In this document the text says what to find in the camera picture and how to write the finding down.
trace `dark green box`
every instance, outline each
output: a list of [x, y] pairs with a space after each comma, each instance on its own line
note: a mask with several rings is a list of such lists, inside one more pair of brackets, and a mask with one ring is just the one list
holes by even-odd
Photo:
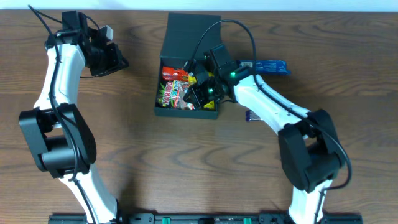
[[[184, 63], [190, 59], [193, 50], [203, 33], [217, 21], [221, 16], [169, 13], [166, 35], [160, 53], [159, 80], [156, 96], [159, 92], [160, 81], [162, 80], [162, 67], [182, 68]], [[221, 43], [221, 26], [217, 24], [203, 38], [195, 55], [197, 63], [204, 63], [204, 52]], [[156, 116], [171, 116], [181, 118], [217, 119], [218, 105], [215, 110], [180, 110], [163, 108], [156, 104]]]

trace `red candy package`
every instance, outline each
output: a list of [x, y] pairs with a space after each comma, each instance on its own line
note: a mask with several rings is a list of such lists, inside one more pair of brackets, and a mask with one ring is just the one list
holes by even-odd
[[183, 100], [188, 87], [189, 82], [178, 80], [162, 81], [157, 95], [157, 104], [164, 108], [194, 110], [193, 104], [186, 103]]
[[170, 67], [163, 67], [162, 69], [162, 78], [164, 80], [179, 80], [179, 81], [188, 81], [188, 74], [182, 69], [174, 69]]

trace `wooden table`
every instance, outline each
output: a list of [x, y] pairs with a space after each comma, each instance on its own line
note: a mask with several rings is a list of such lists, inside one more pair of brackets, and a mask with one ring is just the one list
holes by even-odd
[[[167, 13], [83, 11], [114, 29], [130, 67], [81, 80], [78, 106], [97, 143], [96, 165], [126, 212], [257, 213], [286, 210], [292, 185], [275, 133], [247, 123], [239, 105], [216, 121], [154, 115]], [[60, 11], [45, 11], [60, 18]], [[365, 223], [398, 222], [398, 14], [201, 12], [247, 24], [259, 59], [286, 60], [292, 74], [266, 76], [288, 99], [332, 116], [351, 157], [352, 183], [328, 192], [328, 212], [360, 212]], [[59, 24], [49, 21], [53, 31]], [[47, 70], [46, 30], [30, 11], [0, 13], [0, 223], [45, 223], [82, 213], [66, 186], [40, 172], [19, 129]], [[222, 25], [234, 58], [251, 58], [247, 34]], [[90, 75], [85, 69], [83, 75]], [[344, 181], [342, 170], [335, 181]]]

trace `blue item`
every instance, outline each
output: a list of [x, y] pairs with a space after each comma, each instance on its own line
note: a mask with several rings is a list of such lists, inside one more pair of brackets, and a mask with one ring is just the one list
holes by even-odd
[[246, 121], [262, 121], [262, 119], [253, 111], [246, 111]]
[[[237, 60], [238, 65], [253, 67], [253, 60]], [[288, 75], [290, 71], [286, 69], [286, 62], [283, 60], [257, 60], [256, 72], [258, 74]]]

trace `snack package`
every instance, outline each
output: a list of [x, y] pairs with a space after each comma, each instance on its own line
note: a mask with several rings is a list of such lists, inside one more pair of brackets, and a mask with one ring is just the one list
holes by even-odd
[[246, 121], [262, 121], [262, 119], [253, 111], [246, 111]]
[[185, 93], [189, 87], [189, 82], [179, 80], [162, 80], [160, 83], [159, 93], [157, 95], [157, 103], [164, 108], [176, 108], [194, 110], [195, 107], [191, 103], [183, 100]]
[[180, 81], [188, 81], [188, 74], [182, 69], [174, 69], [170, 67], [162, 68], [162, 78], [164, 80], [180, 80]]
[[[211, 72], [209, 72], [209, 77], [212, 77], [212, 76], [214, 76], [214, 75]], [[189, 85], [192, 85], [192, 84], [195, 84], [197, 82], [197, 79], [195, 77], [188, 76], [188, 81], [189, 81]], [[209, 109], [209, 110], [214, 110], [215, 109], [214, 100], [211, 101], [210, 103], [206, 104], [203, 107], [206, 108], [206, 109]]]
[[[253, 67], [253, 60], [237, 60], [239, 67]], [[286, 62], [283, 60], [257, 60], [256, 72], [267, 75], [289, 75]]]

